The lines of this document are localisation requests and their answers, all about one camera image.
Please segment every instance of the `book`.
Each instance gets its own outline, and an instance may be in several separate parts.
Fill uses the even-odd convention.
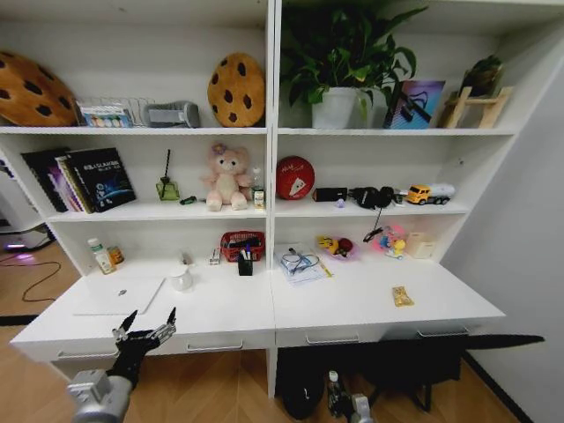
[[[77,198],[72,192],[71,186],[64,179],[63,172],[59,166],[48,167],[48,177],[53,186],[55,187],[56,193],[63,200],[64,205],[69,211],[81,212],[82,208],[78,203]]]
[[[49,169],[57,167],[55,157],[62,156],[67,151],[69,151],[67,147],[62,147],[42,152],[24,152],[21,154],[21,157],[32,171],[33,176],[41,185],[43,191],[45,191],[45,195],[58,212],[66,212],[69,209],[57,192],[56,186],[52,182],[52,176],[49,176]]]
[[[78,150],[67,155],[95,211],[105,212],[136,199],[115,148]]]
[[[80,180],[74,172],[74,168],[69,165],[69,157],[64,155],[61,157],[55,157],[55,160],[59,169],[63,172],[64,179],[69,184],[70,189],[72,189],[72,192],[78,200],[82,210],[88,214],[92,213],[94,211],[92,204],[90,203],[86,193],[83,191],[83,188],[80,185]]]
[[[425,130],[441,100],[445,81],[402,81],[396,84],[384,128]]]

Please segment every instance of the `wooden floor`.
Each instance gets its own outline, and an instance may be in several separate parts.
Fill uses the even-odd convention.
[[[63,263],[56,278],[30,293],[33,298],[57,296],[78,274],[58,245],[33,254],[28,261]],[[49,302],[22,303],[23,290],[48,274],[42,268],[0,268],[0,314],[41,312]],[[9,346],[21,327],[0,328],[0,410],[7,423],[70,423],[74,404],[66,382],[45,364],[34,363]],[[127,423],[258,423],[291,422],[279,400],[266,395],[264,351],[243,351],[151,357],[145,360],[133,392]],[[347,381],[351,392],[369,394],[361,377]],[[373,409],[378,423],[506,423],[517,422],[497,397],[463,366],[460,382],[434,386],[430,413],[418,410],[399,393],[383,394]],[[333,419],[324,397],[309,422]]]
[[[78,272],[57,242],[31,254],[0,255],[0,315],[37,315],[53,301],[23,302],[21,296],[33,283],[56,269],[55,264],[32,267],[5,267],[6,264],[59,262],[61,270],[32,289],[27,298],[58,298],[78,279]]]

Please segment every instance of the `yellow toy truck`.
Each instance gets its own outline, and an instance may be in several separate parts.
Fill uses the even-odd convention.
[[[407,191],[405,201],[412,204],[446,204],[455,195],[456,189],[449,183],[412,185]]]

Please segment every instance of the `reed diffuser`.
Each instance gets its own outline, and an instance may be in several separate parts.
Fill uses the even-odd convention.
[[[157,182],[157,193],[159,194],[160,201],[178,201],[180,199],[180,192],[178,191],[178,184],[171,181],[168,177],[168,164],[170,163],[170,149],[167,150],[167,165],[165,167],[165,175]]]

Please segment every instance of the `desk surface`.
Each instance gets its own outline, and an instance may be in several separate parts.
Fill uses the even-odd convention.
[[[130,254],[114,278],[165,275],[175,259]],[[470,287],[427,260],[406,257],[398,261],[368,252],[355,262],[324,259],[333,278],[291,286],[280,269],[255,263],[255,276],[239,277],[236,263],[209,266],[198,263],[191,292],[179,293],[167,282],[132,330],[156,328],[177,307],[178,334],[285,330],[338,327],[368,323],[428,322],[485,319],[504,314]],[[111,338],[122,315],[73,315],[91,287],[81,278],[12,341],[26,343]],[[391,287],[405,286],[415,301],[411,307],[394,306]]]
[[[119,270],[107,277],[161,276],[174,264],[174,257],[154,258],[143,252],[129,254]],[[220,266],[199,263],[192,274],[194,285],[189,292],[175,291],[165,281],[145,313],[137,316],[131,330],[158,327],[166,321],[172,307],[176,307],[178,334],[274,328],[269,272],[264,261],[255,263],[253,277],[238,276],[237,263]],[[125,315],[73,315],[92,289],[88,279],[88,276],[81,278],[22,330],[13,343],[111,338],[112,328],[118,327]]]
[[[400,261],[365,251],[350,263],[330,257],[323,261],[333,278],[291,286],[280,269],[272,272],[277,329],[504,316],[464,282],[430,260],[407,256]],[[392,286],[405,286],[415,304],[396,307]]]

